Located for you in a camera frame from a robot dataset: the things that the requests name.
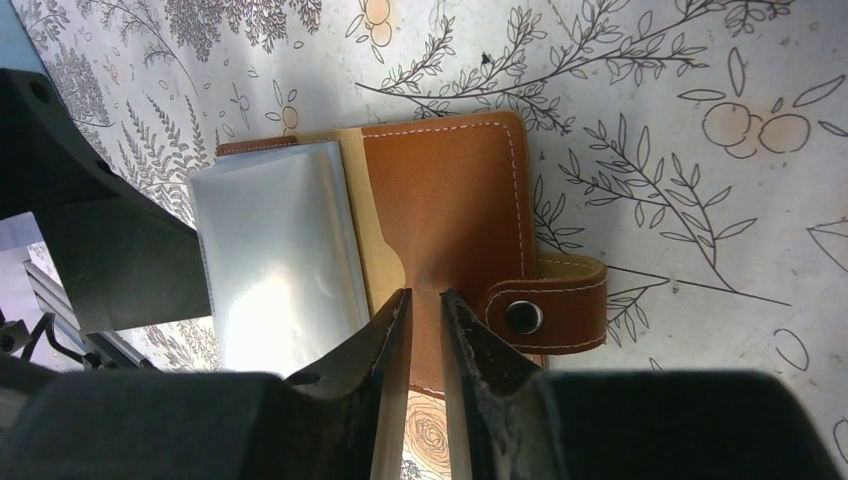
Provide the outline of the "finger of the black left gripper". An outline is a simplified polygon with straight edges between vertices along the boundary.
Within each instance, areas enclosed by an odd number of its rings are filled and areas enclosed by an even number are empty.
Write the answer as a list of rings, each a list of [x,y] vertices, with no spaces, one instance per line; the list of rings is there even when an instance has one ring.
[[[196,232],[114,174],[48,79],[1,72],[1,216],[30,212],[84,333],[210,315]]]

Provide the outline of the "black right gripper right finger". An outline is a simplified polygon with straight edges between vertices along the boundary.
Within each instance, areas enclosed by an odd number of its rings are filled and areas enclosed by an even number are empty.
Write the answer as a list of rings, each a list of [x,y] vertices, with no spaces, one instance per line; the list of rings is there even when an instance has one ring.
[[[456,479],[836,479],[806,410],[748,370],[546,371],[441,296]]]

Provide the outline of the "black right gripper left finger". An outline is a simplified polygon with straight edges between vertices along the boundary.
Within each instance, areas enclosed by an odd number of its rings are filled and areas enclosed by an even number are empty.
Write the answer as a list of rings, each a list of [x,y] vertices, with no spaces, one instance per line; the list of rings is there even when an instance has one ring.
[[[370,479],[400,467],[412,293],[287,376],[59,373],[6,355],[5,479]]]

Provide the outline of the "brown leather card holder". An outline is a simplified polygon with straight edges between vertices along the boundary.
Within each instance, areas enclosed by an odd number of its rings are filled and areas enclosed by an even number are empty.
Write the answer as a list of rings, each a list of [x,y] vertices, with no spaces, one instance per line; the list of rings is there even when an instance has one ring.
[[[520,117],[233,142],[189,189],[220,361],[289,376],[412,292],[409,386],[444,395],[442,292],[542,363],[601,345],[606,266],[541,252]]]

